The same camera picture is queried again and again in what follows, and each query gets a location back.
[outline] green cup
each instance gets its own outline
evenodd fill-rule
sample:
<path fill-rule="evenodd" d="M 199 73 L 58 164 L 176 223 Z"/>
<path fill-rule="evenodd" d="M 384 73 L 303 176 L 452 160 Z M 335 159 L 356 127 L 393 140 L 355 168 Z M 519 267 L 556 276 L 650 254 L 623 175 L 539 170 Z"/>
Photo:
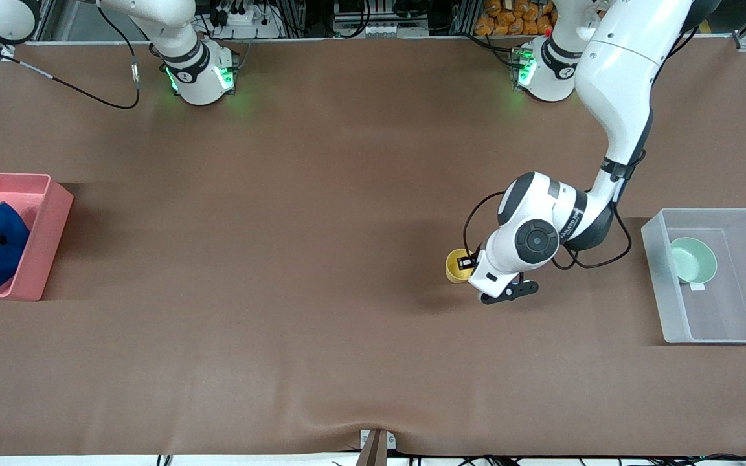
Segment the green cup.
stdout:
<path fill-rule="evenodd" d="M 707 283 L 716 276 L 716 254 L 695 238 L 678 238 L 670 243 L 672 261 L 681 283 Z"/>

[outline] white bracket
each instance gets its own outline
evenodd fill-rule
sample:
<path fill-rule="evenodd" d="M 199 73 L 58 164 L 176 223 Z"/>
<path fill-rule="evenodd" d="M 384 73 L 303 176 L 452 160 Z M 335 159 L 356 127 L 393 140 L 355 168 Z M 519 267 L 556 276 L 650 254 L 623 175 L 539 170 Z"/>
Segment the white bracket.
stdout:
<path fill-rule="evenodd" d="M 369 435 L 370 435 L 370 430 L 361 431 L 361 442 L 359 443 L 359 448 L 361 449 L 365 448 L 365 443 L 367 442 L 367 437 Z M 385 431 L 385 435 L 387 436 L 387 449 L 396 449 L 396 436 L 386 431 Z"/>

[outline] white robotic arm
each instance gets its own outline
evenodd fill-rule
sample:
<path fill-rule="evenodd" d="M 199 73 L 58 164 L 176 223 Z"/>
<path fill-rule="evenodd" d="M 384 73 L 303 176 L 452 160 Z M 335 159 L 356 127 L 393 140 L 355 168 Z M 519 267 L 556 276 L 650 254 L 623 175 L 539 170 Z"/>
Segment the white robotic arm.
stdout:
<path fill-rule="evenodd" d="M 189 104 L 211 104 L 234 89 L 238 64 L 230 49 L 198 38 L 190 24 L 193 0 L 98 0 L 98 5 L 129 15 L 145 32 L 166 62 L 175 90 Z M 30 39 L 38 10 L 38 0 L 0 0 L 0 42 Z"/>
<path fill-rule="evenodd" d="M 578 97 L 609 139 L 598 176 L 588 192 L 539 172 L 510 184 L 497 212 L 500 227 L 480 245 L 468 280 L 483 292 L 483 302 L 515 298 L 521 286 L 514 282 L 517 275 L 544 265 L 560 245 L 580 251 L 603 241 L 651 126 L 652 82 L 690 4 L 692 0 L 613 3 L 574 73 Z"/>

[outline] blue cloth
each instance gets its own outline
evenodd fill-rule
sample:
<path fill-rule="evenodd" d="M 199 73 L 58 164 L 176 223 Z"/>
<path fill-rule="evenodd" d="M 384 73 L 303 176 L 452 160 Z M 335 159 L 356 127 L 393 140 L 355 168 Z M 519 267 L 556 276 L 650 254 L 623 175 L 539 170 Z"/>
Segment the blue cloth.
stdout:
<path fill-rule="evenodd" d="M 8 238 L 8 244 L 0 245 L 0 288 L 8 283 L 19 266 L 21 255 L 25 251 L 27 229 L 21 216 L 8 203 L 0 203 L 0 235 Z"/>

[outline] brown table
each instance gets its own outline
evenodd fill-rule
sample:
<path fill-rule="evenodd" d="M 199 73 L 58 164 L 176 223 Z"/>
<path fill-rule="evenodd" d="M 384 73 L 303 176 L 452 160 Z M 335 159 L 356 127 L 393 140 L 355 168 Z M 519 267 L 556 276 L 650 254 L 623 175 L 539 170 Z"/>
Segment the brown table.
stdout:
<path fill-rule="evenodd" d="M 255 45 L 237 95 L 192 108 L 140 55 L 133 111 L 0 65 L 0 171 L 76 195 L 45 300 L 0 302 L 0 454 L 311 452 L 369 427 L 414 454 L 746 454 L 746 347 L 663 342 L 639 233 L 746 206 L 731 39 L 655 86 L 633 253 L 490 307 L 444 258 L 523 172 L 592 183 L 606 141 L 576 97 L 513 92 L 468 41 L 371 39 Z M 122 47 L 17 56 L 133 97 Z"/>

